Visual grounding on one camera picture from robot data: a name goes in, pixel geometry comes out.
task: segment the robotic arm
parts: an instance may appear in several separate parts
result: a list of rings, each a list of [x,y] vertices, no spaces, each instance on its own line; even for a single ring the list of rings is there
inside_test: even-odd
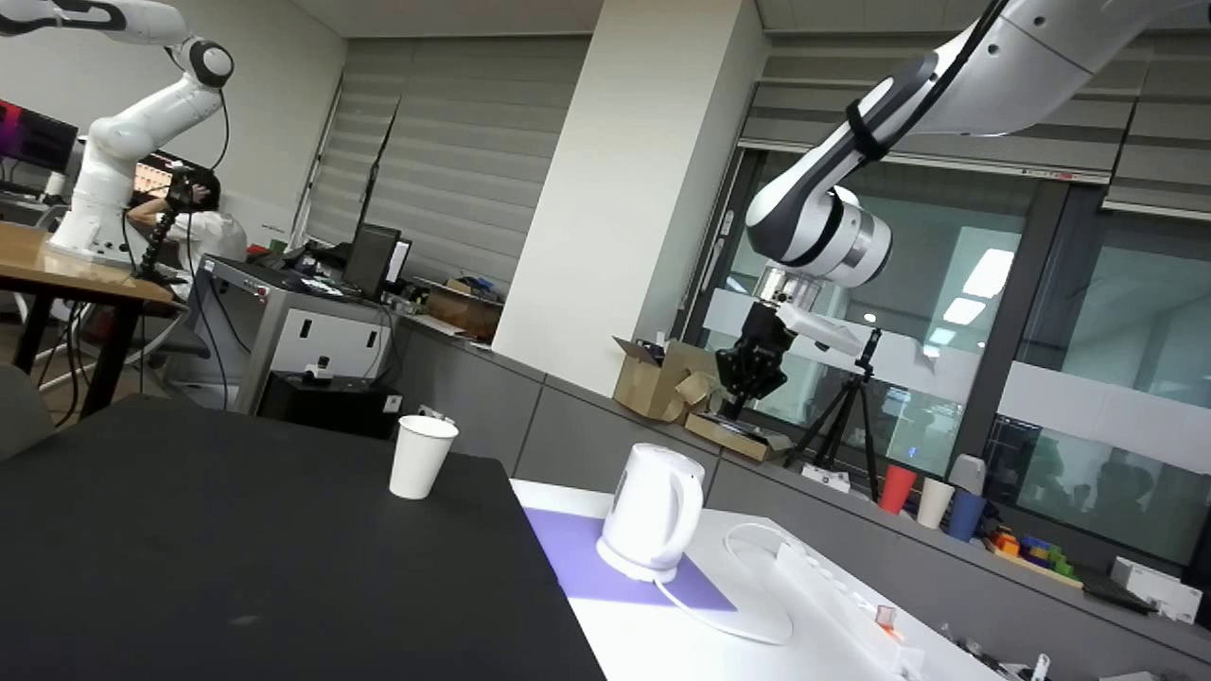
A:
[[[180,12],[170,5],[0,0],[0,33],[31,33],[40,26],[105,31],[119,43],[166,47],[180,64],[179,84],[85,130],[71,207],[49,239],[56,248],[128,261],[124,203],[137,161],[224,106],[235,60],[224,47],[190,36]]]
[[[850,170],[903,135],[1002,135],[1044,122],[1155,16],[1200,5],[1208,0],[990,0],[970,31],[850,103],[847,122],[744,210],[768,272],[742,342],[720,352],[720,378],[735,398],[726,417],[782,387],[780,358],[793,332],[843,356],[862,352],[843,325],[807,313],[819,280],[860,289],[891,245],[890,228],[840,185]]]

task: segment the white kettle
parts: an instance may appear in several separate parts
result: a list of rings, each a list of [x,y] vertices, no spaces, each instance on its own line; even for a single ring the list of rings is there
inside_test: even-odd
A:
[[[671,584],[703,514],[703,466],[634,443],[604,514],[596,557],[626,577]]]

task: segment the chair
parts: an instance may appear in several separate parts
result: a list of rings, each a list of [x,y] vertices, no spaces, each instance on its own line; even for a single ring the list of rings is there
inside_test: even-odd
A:
[[[40,392],[17,367],[0,367],[0,456],[13,456],[52,436]]]

